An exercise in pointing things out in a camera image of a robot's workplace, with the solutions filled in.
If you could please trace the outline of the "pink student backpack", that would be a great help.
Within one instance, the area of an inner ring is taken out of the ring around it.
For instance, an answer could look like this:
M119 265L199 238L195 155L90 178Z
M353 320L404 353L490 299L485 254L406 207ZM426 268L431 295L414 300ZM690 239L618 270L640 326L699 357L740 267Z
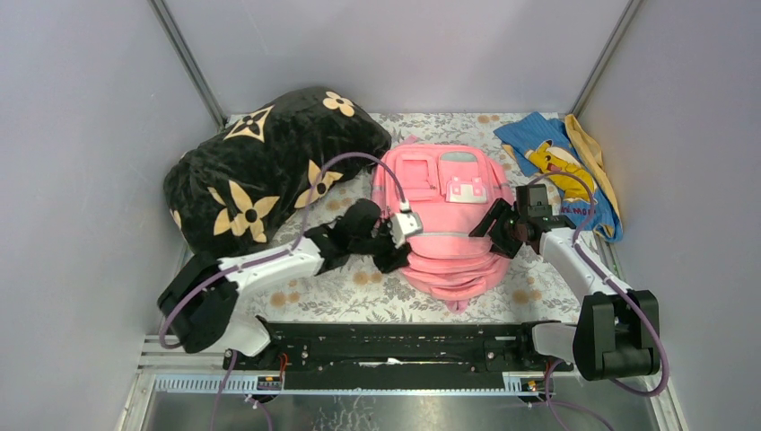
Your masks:
M372 201L392 216L405 199L422 220L423 231L409 239L408 264L400 273L451 312L464 312L471 299L504 279L511 264L493 252L489 238L471 236L495 201L514 201L502 165L479 148L428 144L415 136L382 160Z

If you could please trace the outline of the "black pillow with beige flowers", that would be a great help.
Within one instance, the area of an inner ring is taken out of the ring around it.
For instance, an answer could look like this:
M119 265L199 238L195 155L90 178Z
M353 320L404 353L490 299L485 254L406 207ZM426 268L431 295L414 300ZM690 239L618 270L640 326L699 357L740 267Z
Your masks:
M357 103L324 87L287 92L183 154L162 191L189 249L214 257L261 251L298 210L369 171L390 133Z

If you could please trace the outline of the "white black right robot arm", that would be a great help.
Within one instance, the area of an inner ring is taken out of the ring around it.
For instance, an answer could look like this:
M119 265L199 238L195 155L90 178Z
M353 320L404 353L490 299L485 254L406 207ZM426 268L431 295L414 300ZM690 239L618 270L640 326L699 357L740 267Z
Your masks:
M658 300L648 290L634 290L592 255L573 221L554 214L544 185L518 187L513 203L497 199L470 236L489 239L493 252L506 258L531 248L581 303L575 323L521 325L514 355L523 368L536 370L552 357L574 365L588 381L668 377Z

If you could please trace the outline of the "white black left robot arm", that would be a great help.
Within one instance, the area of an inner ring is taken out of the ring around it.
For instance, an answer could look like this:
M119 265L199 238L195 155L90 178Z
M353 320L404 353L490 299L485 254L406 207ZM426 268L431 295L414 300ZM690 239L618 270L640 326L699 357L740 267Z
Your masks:
M382 215L378 205L361 198L342 216L304 231L292 243L233 258L199 253L158 297L165 318L160 342L188 354L224 348L266 369L276 362L279 347L262 318L237 310L242 297L340 268L354 255L372 257L382 273L403 268L411 238L423 230L420 215L408 203Z

